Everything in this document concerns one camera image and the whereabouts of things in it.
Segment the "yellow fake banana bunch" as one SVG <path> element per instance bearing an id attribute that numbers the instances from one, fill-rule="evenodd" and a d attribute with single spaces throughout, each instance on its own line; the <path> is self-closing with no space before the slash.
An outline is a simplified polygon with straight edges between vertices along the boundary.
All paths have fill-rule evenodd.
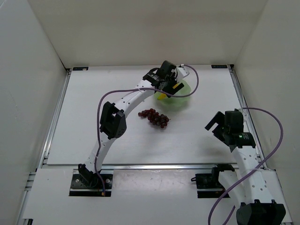
<path id="1" fill-rule="evenodd" d="M 163 93 L 159 93 L 158 96 L 157 96 L 157 100 L 163 100 L 165 98 L 167 98 L 167 95 L 163 94 Z"/>

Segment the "dark red fake grapes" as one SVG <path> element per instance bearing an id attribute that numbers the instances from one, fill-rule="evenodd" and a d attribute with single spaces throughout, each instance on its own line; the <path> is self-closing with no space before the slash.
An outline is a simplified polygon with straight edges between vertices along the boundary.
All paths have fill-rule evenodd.
<path id="1" fill-rule="evenodd" d="M 166 115 L 160 114 L 153 108 L 140 111 L 138 116 L 147 119 L 151 125 L 160 127 L 161 129 L 166 128 L 170 122 L 170 119 Z"/>

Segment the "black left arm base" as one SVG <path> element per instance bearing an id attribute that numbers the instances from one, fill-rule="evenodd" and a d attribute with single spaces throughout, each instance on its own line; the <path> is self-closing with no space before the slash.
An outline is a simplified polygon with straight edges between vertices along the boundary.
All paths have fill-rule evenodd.
<path id="1" fill-rule="evenodd" d="M 74 169 L 69 188 L 69 196 L 80 197 L 111 197 L 113 174 L 98 172 L 101 178 L 90 172 L 85 165 L 79 164 Z"/>

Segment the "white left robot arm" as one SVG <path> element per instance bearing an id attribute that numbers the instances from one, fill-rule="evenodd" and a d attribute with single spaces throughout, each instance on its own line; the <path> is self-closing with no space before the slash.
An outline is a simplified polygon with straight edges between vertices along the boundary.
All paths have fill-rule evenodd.
<path id="1" fill-rule="evenodd" d="M 175 95 L 184 87 L 181 80 L 189 72 L 183 65 L 176 66 L 164 61 L 161 67 L 151 69 L 141 81 L 115 103 L 100 102 L 97 109 L 97 142 L 85 163 L 79 164 L 81 182 L 89 189 L 102 188 L 103 178 L 99 171 L 113 142 L 121 137 L 126 129 L 127 116 L 146 98 L 155 92 Z"/>

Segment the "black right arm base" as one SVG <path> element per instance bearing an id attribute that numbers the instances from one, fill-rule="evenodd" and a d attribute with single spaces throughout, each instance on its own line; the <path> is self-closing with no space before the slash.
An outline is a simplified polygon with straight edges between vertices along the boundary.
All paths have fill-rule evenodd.
<path id="1" fill-rule="evenodd" d="M 230 164 L 216 164 L 210 173 L 196 173 L 191 178 L 191 182 L 196 183 L 198 199 L 218 199 L 225 191 L 225 188 L 219 183 L 218 176 L 220 172 L 231 171 L 235 169 Z"/>

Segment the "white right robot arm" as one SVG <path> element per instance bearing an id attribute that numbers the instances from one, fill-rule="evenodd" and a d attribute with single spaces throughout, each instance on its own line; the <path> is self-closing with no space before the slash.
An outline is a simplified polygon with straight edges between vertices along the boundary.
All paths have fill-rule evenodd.
<path id="1" fill-rule="evenodd" d="M 283 140 L 281 135 L 275 149 L 262 161 L 256 154 L 256 142 L 250 132 L 244 131 L 244 118 L 241 110 L 217 112 L 205 129 L 229 147 L 234 156 L 240 178 L 229 165 L 217 166 L 218 182 L 225 188 L 215 201 L 209 215 L 208 224 L 218 203 L 229 195 L 234 202 L 231 214 L 236 214 L 239 225 L 279 225 L 286 215 L 285 206 L 277 203 L 268 189 L 261 166 L 277 151 Z"/>

